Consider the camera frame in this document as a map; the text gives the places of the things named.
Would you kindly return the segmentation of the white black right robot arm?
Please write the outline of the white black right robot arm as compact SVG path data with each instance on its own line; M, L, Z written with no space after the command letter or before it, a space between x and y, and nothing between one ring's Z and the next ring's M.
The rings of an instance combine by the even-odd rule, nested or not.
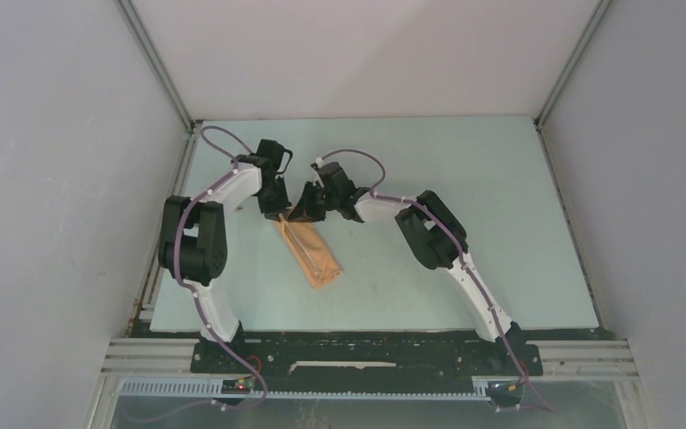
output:
M317 223L333 211L358 223L393 220L417 262L428 270L448 273L456 283L475 331L491 342L483 351L487 368L505 374L518 364L516 346L523 345L527 337L489 291L473 262L464 226L435 192L395 197L356 187L348 179L340 184L319 179L305 185L287 220Z

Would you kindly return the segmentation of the peach cloth napkin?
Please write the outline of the peach cloth napkin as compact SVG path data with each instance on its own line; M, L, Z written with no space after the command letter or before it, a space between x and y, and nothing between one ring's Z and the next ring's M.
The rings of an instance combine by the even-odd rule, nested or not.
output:
M311 287L320 290L337 280L343 269L312 223L291 222L288 215L283 213L279 217L280 235Z

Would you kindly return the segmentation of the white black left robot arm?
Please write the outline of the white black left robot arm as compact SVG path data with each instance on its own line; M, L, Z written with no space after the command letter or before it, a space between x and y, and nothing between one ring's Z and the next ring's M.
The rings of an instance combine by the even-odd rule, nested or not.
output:
M228 262L228 215L245 200L256 198L265 218L278 222L290 208L284 173L293 152L240 156L215 183L192 197L170 196L163 208L158 259L194 301L203 335L218 341L212 360L225 372L246 363L246 347L233 340L240 321L219 278Z

